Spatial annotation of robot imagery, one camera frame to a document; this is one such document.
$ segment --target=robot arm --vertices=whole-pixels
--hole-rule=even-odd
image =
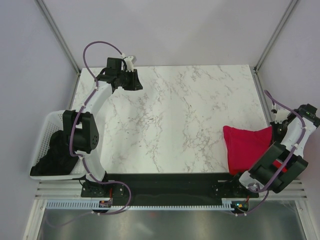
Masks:
[[[240,177],[239,181],[244,187],[255,184],[263,189],[271,181],[266,188],[279,193],[308,166],[303,159],[303,152],[309,136],[319,127],[320,118],[316,116],[317,108],[310,104],[301,105],[294,111],[302,118],[305,127],[295,114],[284,109],[274,111],[275,121],[271,122],[273,143],[252,168]]]
[[[97,150],[99,135],[103,134],[103,129],[98,129],[95,118],[104,102],[119,87],[126,91],[142,90],[143,87],[138,78],[138,72],[134,69],[134,56],[123,58],[107,59],[106,67],[96,76],[98,87],[93,85],[88,96],[86,105],[82,105],[75,110],[65,110],[62,115],[63,130],[53,133],[50,139],[50,149],[39,162],[31,168],[31,176],[64,176],[68,175],[78,162],[77,156],[71,156],[69,143],[71,137],[72,150],[76,154],[81,154],[86,159],[87,167],[96,179],[101,181],[105,175],[105,170],[100,163],[100,156]],[[74,134],[72,130],[77,114]]]

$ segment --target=black mount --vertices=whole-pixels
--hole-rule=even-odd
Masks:
[[[107,173],[104,175],[101,182],[108,182]],[[81,190],[82,198],[124,198],[127,193],[126,187],[120,184],[99,184],[95,181],[89,181],[85,179]]]
[[[66,142],[69,145],[73,124],[77,112],[75,110],[65,110],[62,115],[63,132],[66,136]],[[80,113],[77,125],[82,124],[82,128],[75,128],[73,135],[73,151],[83,151],[89,154],[95,149],[99,142],[99,133],[94,115],[90,112]]]
[[[314,106],[310,104],[303,104],[294,111],[301,117],[311,121],[317,128],[320,126],[320,118],[316,116],[317,108]],[[280,143],[287,134],[288,125],[296,117],[296,115],[290,113],[287,119],[282,123],[275,123],[274,121],[270,123],[272,126],[271,146],[249,170],[250,176],[258,180],[263,185],[266,185],[278,170],[275,165],[275,161],[278,161],[280,164],[282,164],[290,153],[286,149],[286,146],[281,145]],[[268,190],[273,191],[276,194],[281,192],[294,179],[296,179],[306,169],[307,166],[308,163],[301,156],[292,155],[290,161],[285,166],[285,170],[280,172]]]
[[[232,179],[220,181],[212,185],[212,190],[216,198],[258,198],[258,193],[253,193],[246,189],[239,182],[241,173],[235,175]]]
[[[106,67],[96,77],[98,81],[104,81],[112,86],[112,92],[122,87],[126,91],[142,90],[143,87],[138,78],[138,71],[127,71],[126,62],[120,58],[108,57]]]

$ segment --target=metal frame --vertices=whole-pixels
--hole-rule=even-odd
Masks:
[[[271,38],[269,39],[266,47],[264,48],[262,55],[260,56],[258,62],[256,63],[256,65],[254,67],[254,70],[256,72],[260,70],[261,66],[265,62],[266,57],[268,56],[270,50],[274,46],[276,40],[279,38],[281,31],[284,29],[284,26],[286,25],[289,17],[292,15],[292,13],[296,9],[299,2],[300,2],[300,0],[291,0],[290,1],[288,7],[286,8],[284,14],[282,15],[282,17],[280,19],[278,25],[276,26]]]
[[[42,13],[42,15],[44,16],[46,22],[48,23],[49,27],[52,30],[53,35],[55,36],[55,38],[57,39],[60,47],[62,48],[63,52],[65,53],[66,57],[68,58],[70,64],[72,65],[73,69],[75,70],[75,72],[77,73],[78,76],[80,76],[81,73],[81,69],[80,67],[77,65],[77,62],[75,60],[75,58],[73,57],[64,37],[62,36],[55,20],[53,19],[47,5],[45,4],[45,2],[43,0],[34,0],[34,2],[36,3],[36,5],[39,7],[40,12]]]
[[[70,108],[75,98],[81,70],[77,65],[70,49],[66,44],[66,41],[64,40],[61,32],[59,31],[59,28],[55,23],[53,17],[51,16],[50,11],[48,10],[44,1],[43,0],[34,0],[34,1],[38,5],[41,13],[43,14],[47,23],[49,24],[54,36],[58,40],[63,51],[65,52],[68,60],[70,61],[70,64],[72,65],[72,67],[77,73],[78,78],[77,78],[77,81],[75,82],[74,91],[72,93],[72,97],[68,105],[68,107]],[[281,31],[284,29],[286,22],[294,12],[299,2],[300,0],[290,1],[276,29],[274,30],[271,38],[269,39],[266,47],[264,48],[263,53],[260,56],[257,64],[254,67],[250,68],[267,124],[269,124],[269,122],[272,122],[273,119],[270,113],[270,108],[268,106],[265,95],[263,93],[262,81],[261,81],[261,78],[259,78],[259,70],[261,69],[263,63],[266,60],[266,57],[270,53],[270,50],[272,49],[276,40],[279,38]],[[47,201],[49,199],[50,200],[80,200],[80,201],[83,200],[85,201],[85,199],[81,198],[81,190],[82,190],[82,186],[79,184],[77,180],[40,182],[38,185],[38,189],[36,191],[35,200],[31,209],[31,213],[29,216],[29,220],[26,226],[23,239],[24,240],[37,239],[41,222],[44,217],[44,211],[47,206]],[[260,196],[259,198],[255,198],[254,201],[260,201],[262,198],[263,196]],[[225,199],[224,198],[222,200],[223,201],[225,200],[239,201],[243,199],[237,199],[237,198]],[[298,216],[301,220],[301,224],[307,240],[320,239],[318,236],[318,233],[315,231],[313,221],[310,218],[310,208],[307,200],[307,195],[305,193],[303,184],[300,180],[293,181],[291,184],[289,184],[286,187],[285,190],[283,190],[278,194],[271,192],[267,200],[268,201],[288,201],[288,200],[295,201],[295,204],[298,210]]]

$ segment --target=white wall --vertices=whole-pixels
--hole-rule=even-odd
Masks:
[[[290,0],[44,0],[79,66],[92,41],[137,66],[255,65]],[[110,47],[88,51],[102,67]]]
[[[320,1],[302,0],[266,59],[264,88],[291,108],[310,103],[320,116]],[[307,197],[320,226],[320,129],[306,144],[309,166],[302,173]]]
[[[38,183],[28,166],[51,111],[65,109],[76,73],[33,0],[0,1],[0,239],[22,238]]]

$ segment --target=white cable tray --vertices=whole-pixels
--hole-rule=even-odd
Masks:
[[[222,205],[206,206],[129,206],[128,210],[170,210],[170,211],[231,211],[231,201],[224,200]],[[111,210],[121,209],[123,206],[112,206]],[[47,209],[66,209],[66,210],[108,210],[109,208],[99,207],[99,200],[48,200]]]

